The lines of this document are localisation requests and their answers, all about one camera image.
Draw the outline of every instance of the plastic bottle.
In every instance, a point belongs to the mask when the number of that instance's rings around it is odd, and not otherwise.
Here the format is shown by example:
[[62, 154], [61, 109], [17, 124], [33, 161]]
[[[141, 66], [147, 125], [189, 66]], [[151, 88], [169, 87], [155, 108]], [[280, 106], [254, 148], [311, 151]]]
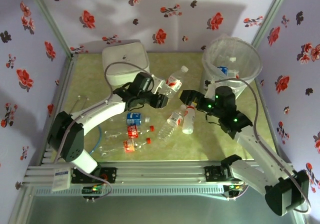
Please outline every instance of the plastic bottle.
[[183, 104], [179, 109], [172, 112], [171, 116], [166, 120], [160, 131], [158, 132], [157, 138], [162, 141], [167, 141], [168, 138], [172, 135], [172, 133], [177, 129], [179, 124], [184, 119], [184, 111], [186, 106]]
[[191, 134], [194, 132], [194, 121], [195, 121], [195, 106], [191, 104], [188, 106], [184, 113], [184, 121], [182, 125], [182, 132], [185, 134]]
[[105, 131], [104, 135], [107, 140], [116, 138], [119, 140], [126, 140], [128, 138], [139, 138], [142, 134], [145, 134], [147, 132], [153, 132], [154, 130], [154, 126], [138, 127], [137, 125], [132, 125], [119, 129], [111, 129]]
[[174, 72], [166, 80], [165, 85], [163, 85], [160, 93], [164, 94], [168, 98], [173, 98], [174, 95], [179, 91], [184, 81], [185, 74], [188, 72], [188, 68], [182, 66], [180, 70]]
[[150, 117], [144, 117], [141, 113], [127, 113], [126, 116], [112, 117], [108, 119], [109, 122], [120, 121], [126, 123], [128, 126], [143, 125], [150, 122]]
[[150, 143], [151, 143], [150, 138], [127, 139], [122, 143], [122, 145], [121, 145], [121, 143], [116, 143], [113, 145], [107, 144], [105, 146], [99, 147], [99, 150], [100, 150], [101, 156], [110, 155], [110, 154], [115, 153], [117, 151], [122, 151], [122, 152], [124, 151], [125, 153], [132, 153], [132, 152], [136, 152], [137, 150], [139, 150], [145, 144], [150, 144]]

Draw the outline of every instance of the white bottle cap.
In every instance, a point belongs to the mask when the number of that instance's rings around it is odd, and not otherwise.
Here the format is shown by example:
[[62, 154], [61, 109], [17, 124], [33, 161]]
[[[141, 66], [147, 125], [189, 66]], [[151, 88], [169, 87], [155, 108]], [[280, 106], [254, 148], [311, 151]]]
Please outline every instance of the white bottle cap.
[[181, 67], [181, 70], [182, 70], [183, 72], [187, 73], [189, 69], [188, 69], [187, 67], [185, 67], [185, 66], [182, 66], [182, 67]]

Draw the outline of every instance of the clear plastic bin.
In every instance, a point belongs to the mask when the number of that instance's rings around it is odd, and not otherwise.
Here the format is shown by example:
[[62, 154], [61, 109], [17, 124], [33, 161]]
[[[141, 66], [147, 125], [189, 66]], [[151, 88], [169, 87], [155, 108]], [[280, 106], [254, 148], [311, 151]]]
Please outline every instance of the clear plastic bin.
[[[226, 35], [215, 39], [204, 51], [202, 56], [203, 72], [199, 91], [206, 93], [208, 85], [213, 80], [228, 78], [219, 68], [227, 67], [229, 70], [238, 70], [239, 78], [251, 83], [261, 72], [262, 63], [256, 49], [239, 38]], [[237, 81], [226, 81], [217, 84], [232, 88], [235, 98], [243, 92], [246, 85]]]

